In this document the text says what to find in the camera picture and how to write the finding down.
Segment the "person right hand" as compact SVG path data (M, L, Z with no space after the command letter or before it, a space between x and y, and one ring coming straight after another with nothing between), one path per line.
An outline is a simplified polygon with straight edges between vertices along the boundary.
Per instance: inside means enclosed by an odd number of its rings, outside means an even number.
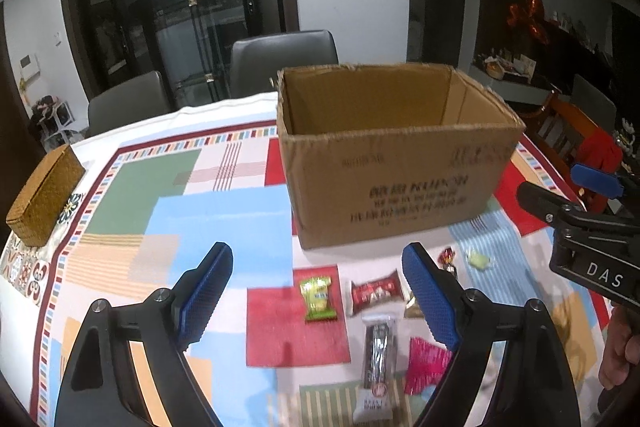
M622 306L613 308L608 337L599 369L599 381L605 390L622 385L639 364L639 335L634 332L629 313Z

